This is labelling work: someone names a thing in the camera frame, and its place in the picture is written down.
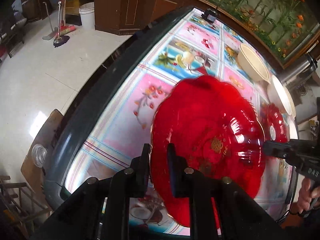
metal screw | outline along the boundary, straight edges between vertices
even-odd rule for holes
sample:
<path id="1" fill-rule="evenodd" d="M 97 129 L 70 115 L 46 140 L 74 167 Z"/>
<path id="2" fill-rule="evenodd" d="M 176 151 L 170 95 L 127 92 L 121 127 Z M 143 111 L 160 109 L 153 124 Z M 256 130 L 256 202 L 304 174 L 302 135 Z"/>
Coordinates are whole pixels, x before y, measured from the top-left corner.
<path id="1" fill-rule="evenodd" d="M 133 172 L 134 172 L 134 170 L 132 168 L 126 168 L 124 170 L 124 174 L 127 174 L 127 175 L 132 174 Z"/>
<path id="2" fill-rule="evenodd" d="M 195 172 L 195 170 L 193 168 L 187 167 L 187 168 L 184 169 L 184 172 L 186 174 L 192 174 L 192 173 Z"/>
<path id="3" fill-rule="evenodd" d="M 232 179 L 229 178 L 229 177 L 223 177 L 222 178 L 222 181 L 225 183 L 225 184 L 230 184 L 232 182 Z"/>
<path id="4" fill-rule="evenodd" d="M 96 178 L 96 177 L 90 177 L 90 178 L 88 178 L 87 180 L 86 180 L 86 182 L 88 183 L 88 184 L 94 184 L 94 183 L 96 183 L 98 181 L 98 179 Z"/>

plastic bucket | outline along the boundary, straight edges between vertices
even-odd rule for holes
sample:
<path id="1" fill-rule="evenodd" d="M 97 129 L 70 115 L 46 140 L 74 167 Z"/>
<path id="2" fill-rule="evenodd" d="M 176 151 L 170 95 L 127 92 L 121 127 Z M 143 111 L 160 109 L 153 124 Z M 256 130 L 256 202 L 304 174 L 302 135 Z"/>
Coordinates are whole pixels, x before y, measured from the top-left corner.
<path id="1" fill-rule="evenodd" d="M 84 29 L 94 29 L 94 2 L 89 2 L 79 7 L 81 23 Z"/>

floor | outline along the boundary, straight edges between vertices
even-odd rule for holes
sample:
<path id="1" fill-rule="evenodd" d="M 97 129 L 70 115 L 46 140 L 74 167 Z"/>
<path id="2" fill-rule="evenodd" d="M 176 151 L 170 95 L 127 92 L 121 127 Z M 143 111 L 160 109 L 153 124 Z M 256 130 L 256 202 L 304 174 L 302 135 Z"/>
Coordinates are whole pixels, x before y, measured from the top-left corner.
<path id="1" fill-rule="evenodd" d="M 51 15 L 57 22 L 57 12 Z M 64 114 L 99 65 L 129 36 L 96 30 L 69 33 L 69 41 L 54 48 L 48 19 L 25 26 L 24 45 L 0 64 L 0 174 L 22 182 L 22 162 L 53 109 Z"/>

mop head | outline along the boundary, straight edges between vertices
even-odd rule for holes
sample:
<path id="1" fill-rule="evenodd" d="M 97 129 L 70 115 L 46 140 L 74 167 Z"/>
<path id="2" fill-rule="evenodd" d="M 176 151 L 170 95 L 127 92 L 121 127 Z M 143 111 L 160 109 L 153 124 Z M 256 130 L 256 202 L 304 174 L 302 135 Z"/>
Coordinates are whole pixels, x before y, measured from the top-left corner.
<path id="1" fill-rule="evenodd" d="M 59 47 L 59 46 L 65 44 L 69 39 L 70 39 L 70 37 L 67 35 L 62 35 L 60 37 L 56 37 L 53 41 L 53 45 L 55 48 Z"/>

gold double happiness symbol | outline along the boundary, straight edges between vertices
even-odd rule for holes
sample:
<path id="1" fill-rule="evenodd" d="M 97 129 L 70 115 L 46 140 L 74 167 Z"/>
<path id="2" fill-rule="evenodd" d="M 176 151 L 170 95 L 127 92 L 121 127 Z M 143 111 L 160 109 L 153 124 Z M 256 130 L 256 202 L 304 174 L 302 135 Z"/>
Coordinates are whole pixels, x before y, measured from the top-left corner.
<path id="1" fill-rule="evenodd" d="M 223 148 L 223 142 L 219 140 L 217 137 L 214 137 L 211 142 L 211 149 L 217 153 L 221 153 L 222 148 Z"/>

